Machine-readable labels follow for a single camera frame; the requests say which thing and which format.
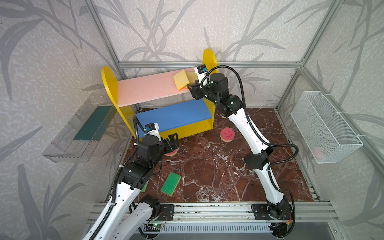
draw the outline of black mounting plate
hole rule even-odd
[[[160,204],[160,212],[163,212],[163,214],[160,214],[155,220],[158,220],[158,221],[173,220],[174,210],[175,210],[175,205],[173,204]]]
[[[268,214],[268,204],[252,204],[252,208],[254,210],[253,214],[255,216],[255,220],[276,220],[276,219],[273,219],[269,216]],[[290,212],[292,214],[292,207],[290,204],[288,204],[288,209],[286,210],[287,212]],[[283,218],[284,220],[289,220],[289,214],[288,213],[284,213],[283,214]]]

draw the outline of transparent plastic container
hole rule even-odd
[[[98,106],[113,106],[108,96],[98,96],[91,94],[79,110],[73,115],[71,120],[64,126],[52,143],[44,150],[43,156],[53,162],[87,162],[99,141],[94,140],[74,140],[74,137],[88,120]],[[116,112],[116,108],[109,110],[110,114]],[[109,124],[111,119],[105,118],[102,125]],[[95,135],[103,134],[105,128],[99,128]]]
[[[319,91],[303,92],[291,115],[317,163],[339,162],[363,145]]]

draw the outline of wallpaper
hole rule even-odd
[[[344,1],[306,67],[364,134],[383,150],[384,1]],[[300,77],[280,109],[322,200],[330,200],[351,240],[384,235],[384,176],[361,149],[334,164],[317,164],[290,113],[303,91]]]
[[[42,156],[111,64],[82,1],[0,1],[0,239],[81,236],[129,131],[117,114],[87,163]]]
[[[306,67],[384,156],[384,1],[346,1]]]
[[[119,61],[299,61],[331,0],[94,0]],[[128,78],[172,69],[125,69]],[[237,69],[247,103],[274,107],[293,70]],[[233,76],[231,91],[238,93]],[[142,103],[163,107],[189,96]]]

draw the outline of blue shelf board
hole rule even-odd
[[[204,99],[200,99],[137,113],[136,117],[143,127],[148,123],[157,123],[159,125],[159,132],[165,132],[210,119],[212,115]],[[144,132],[140,128],[139,137],[144,137]]]

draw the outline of brown marble surface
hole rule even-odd
[[[288,143],[272,108],[248,108],[248,112],[270,142]],[[232,142],[220,139],[220,131],[225,127],[235,131]],[[132,143],[127,156],[133,150]],[[265,201],[261,182],[243,161],[248,153],[250,148],[239,130],[216,111],[214,128],[179,139],[177,154],[172,157],[163,156],[163,169],[151,177],[145,193],[139,197],[150,194],[162,202]],[[291,149],[277,148],[270,155],[270,161],[281,161],[291,154]],[[291,189],[295,201],[313,201],[296,160],[273,166],[272,170],[280,188]],[[181,176],[172,196],[160,191],[170,172]]]

